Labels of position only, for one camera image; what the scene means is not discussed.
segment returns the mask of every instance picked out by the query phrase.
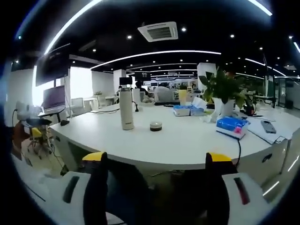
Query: tissue box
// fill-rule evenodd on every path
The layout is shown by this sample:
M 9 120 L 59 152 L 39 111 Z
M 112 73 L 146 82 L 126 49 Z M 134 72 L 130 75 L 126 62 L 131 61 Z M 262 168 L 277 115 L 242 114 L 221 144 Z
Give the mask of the tissue box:
M 249 122 L 233 117 L 224 117 L 216 123 L 217 131 L 238 139 L 241 139 L 247 132 Z
M 195 106 L 190 106 L 190 115 L 191 116 L 204 116 L 204 109 L 203 108 L 196 108 Z
M 189 109 L 189 106 L 174 105 L 173 112 L 174 112 L 175 116 L 189 116 L 190 109 Z

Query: curved desk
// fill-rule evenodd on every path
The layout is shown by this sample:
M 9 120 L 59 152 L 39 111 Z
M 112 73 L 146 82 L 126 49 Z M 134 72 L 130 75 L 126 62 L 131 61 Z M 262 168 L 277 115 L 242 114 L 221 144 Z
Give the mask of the curved desk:
M 119 105 L 101 110 L 117 108 Z M 86 113 L 72 118 L 64 127 L 55 124 L 51 129 L 59 139 L 56 145 L 70 170 L 75 169 L 77 164 L 72 158 L 69 143 L 89 152 L 106 151 L 113 160 L 162 170 L 203 169 L 207 152 L 222 153 L 237 160 L 239 145 L 236 139 L 216 132 L 215 124 L 202 122 L 199 117 L 175 117 L 172 110 L 164 106 L 143 107 L 142 112 L 134 112 L 135 128 L 129 131 L 121 128 L 120 111 L 111 114 Z M 277 119 L 288 123 L 293 131 L 300 127 L 300 119 L 278 110 L 272 113 Z M 163 129 L 150 131 L 151 121 L 161 121 Z M 259 173 L 258 176 L 262 177 L 257 180 L 264 182 L 266 165 L 269 165 L 266 173 L 273 171 L 275 166 L 281 169 L 287 140 L 270 145 L 248 132 L 240 144 L 240 172 L 249 175 L 252 174 L 250 171 Z M 272 163 L 263 164 L 263 158 L 269 154 L 272 154 L 272 160 L 269 160 Z

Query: cell phone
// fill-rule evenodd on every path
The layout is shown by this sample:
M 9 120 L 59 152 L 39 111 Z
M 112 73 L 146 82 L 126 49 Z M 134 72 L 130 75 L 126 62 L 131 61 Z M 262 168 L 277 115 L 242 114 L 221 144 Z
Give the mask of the cell phone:
M 262 127 L 268 134 L 276 134 L 276 129 L 273 127 L 270 121 L 262 120 Z

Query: ceiling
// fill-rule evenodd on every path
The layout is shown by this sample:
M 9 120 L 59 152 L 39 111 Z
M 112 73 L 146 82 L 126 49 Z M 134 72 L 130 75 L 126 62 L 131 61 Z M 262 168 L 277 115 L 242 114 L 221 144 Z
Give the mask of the ceiling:
M 43 0 L 32 16 L 33 19 L 19 33 L 22 39 L 15 41 L 12 57 L 18 59 L 19 63 L 14 63 L 13 69 L 32 67 L 60 28 L 89 2 L 66 0 L 58 3 Z M 103 0 L 75 20 L 52 50 L 66 45 L 57 51 L 101 63 L 160 51 L 201 50 L 222 53 L 151 54 L 108 63 L 95 68 L 96 71 L 126 69 L 132 73 L 142 69 L 152 71 L 151 74 L 155 76 L 164 73 L 168 75 L 168 71 L 159 70 L 172 70 L 178 74 L 193 75 L 193 72 L 196 73 L 193 69 L 196 69 L 199 62 L 208 61 L 217 63 L 225 70 L 260 77 L 266 73 L 281 75 L 267 66 L 285 75 L 300 75 L 300 54 L 293 45 L 293 41 L 300 44 L 300 23 L 296 20 L 296 7 L 293 7 L 292 1 L 263 0 L 263 4 L 273 13 L 272 16 L 248 0 L 225 2 Z M 137 30 L 143 25 L 172 21 L 177 24 L 177 40 L 148 42 Z M 181 31 L 183 27 L 187 29 L 186 32 Z M 288 38 L 289 35 L 293 35 L 292 40 Z M 245 58 L 266 62 L 267 66 Z M 90 68 L 97 64 L 70 60 L 70 65 Z

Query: air conditioner vent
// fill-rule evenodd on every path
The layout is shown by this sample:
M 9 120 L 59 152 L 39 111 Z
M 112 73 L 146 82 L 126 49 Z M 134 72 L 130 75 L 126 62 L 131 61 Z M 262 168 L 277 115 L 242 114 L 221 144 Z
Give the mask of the air conditioner vent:
M 178 39 L 175 22 L 162 22 L 139 27 L 138 30 L 149 42 Z

